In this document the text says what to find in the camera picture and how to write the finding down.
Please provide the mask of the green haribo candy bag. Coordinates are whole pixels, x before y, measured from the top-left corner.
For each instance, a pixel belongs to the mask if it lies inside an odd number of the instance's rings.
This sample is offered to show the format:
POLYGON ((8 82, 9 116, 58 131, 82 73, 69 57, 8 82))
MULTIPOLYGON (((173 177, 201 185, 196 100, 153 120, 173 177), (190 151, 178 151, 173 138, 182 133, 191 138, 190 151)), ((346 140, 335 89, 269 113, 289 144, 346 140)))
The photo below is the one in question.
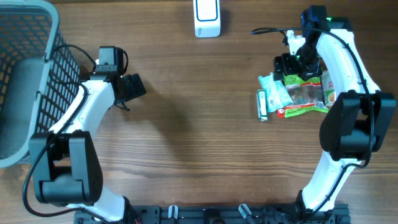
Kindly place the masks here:
POLYGON ((292 105, 284 107, 285 118, 298 116, 309 111, 327 113, 329 109, 323 102, 320 77, 303 81, 297 75, 285 76, 284 84, 293 100, 292 105))

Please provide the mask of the cup noodles container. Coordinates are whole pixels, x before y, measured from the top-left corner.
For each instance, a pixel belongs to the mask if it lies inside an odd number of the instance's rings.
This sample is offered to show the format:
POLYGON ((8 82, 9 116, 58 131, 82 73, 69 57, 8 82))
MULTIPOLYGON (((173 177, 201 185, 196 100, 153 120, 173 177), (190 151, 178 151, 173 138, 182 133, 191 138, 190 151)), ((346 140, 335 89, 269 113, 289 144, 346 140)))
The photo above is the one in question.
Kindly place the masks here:
POLYGON ((320 79, 322 84, 324 104, 325 106, 331 108, 336 100, 336 92, 329 72, 324 70, 320 79))

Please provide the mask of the teal snack packet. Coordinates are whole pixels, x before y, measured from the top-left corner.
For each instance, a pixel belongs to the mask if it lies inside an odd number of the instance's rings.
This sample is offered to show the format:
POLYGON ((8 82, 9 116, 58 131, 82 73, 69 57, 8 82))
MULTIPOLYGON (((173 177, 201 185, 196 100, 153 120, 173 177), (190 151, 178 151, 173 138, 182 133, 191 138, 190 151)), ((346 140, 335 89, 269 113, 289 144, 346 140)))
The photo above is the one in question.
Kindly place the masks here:
POLYGON ((274 80, 274 73, 270 72, 267 76, 258 76, 258 80, 266 93, 267 111, 269 113, 294 103, 282 81, 274 80))

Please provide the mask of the red snack bar wrapper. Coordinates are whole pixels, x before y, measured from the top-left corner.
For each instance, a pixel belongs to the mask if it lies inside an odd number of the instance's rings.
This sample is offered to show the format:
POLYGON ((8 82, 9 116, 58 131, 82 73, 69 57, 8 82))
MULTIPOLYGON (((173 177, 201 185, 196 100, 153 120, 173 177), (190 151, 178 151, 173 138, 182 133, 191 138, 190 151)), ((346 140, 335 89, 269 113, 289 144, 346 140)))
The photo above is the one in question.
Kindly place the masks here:
POLYGON ((285 118, 285 109, 281 108, 277 110, 278 118, 285 118))

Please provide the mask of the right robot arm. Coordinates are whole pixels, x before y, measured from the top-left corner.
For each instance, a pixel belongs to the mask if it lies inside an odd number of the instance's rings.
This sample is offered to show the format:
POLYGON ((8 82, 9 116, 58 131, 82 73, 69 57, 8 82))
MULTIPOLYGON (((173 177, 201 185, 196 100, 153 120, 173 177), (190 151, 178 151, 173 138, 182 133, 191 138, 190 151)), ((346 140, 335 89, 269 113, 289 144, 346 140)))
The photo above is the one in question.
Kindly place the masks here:
POLYGON ((345 17, 330 17, 325 6, 301 14, 300 27, 281 29, 289 52, 274 59, 277 80, 296 75, 303 81, 327 69, 336 98, 320 126, 322 156, 310 182, 293 203, 264 207, 266 223, 348 223, 347 205, 336 196, 350 173, 369 164, 382 145, 396 100, 373 82, 345 17))

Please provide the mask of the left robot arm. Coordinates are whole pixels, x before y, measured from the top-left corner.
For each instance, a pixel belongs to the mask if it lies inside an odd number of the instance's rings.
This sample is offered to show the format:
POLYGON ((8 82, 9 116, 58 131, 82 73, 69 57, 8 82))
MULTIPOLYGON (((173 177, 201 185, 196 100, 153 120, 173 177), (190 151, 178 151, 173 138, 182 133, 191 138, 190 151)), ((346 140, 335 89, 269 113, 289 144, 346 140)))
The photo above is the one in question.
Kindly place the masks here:
POLYGON ((103 172, 93 136, 103 116, 115 106, 145 95, 139 74, 128 75, 128 55, 115 46, 101 46, 99 59, 86 80, 53 84, 75 86, 69 109, 46 133, 29 140, 31 167, 22 188, 25 209, 37 217, 82 214, 99 223, 141 223, 129 200, 103 184, 103 172))

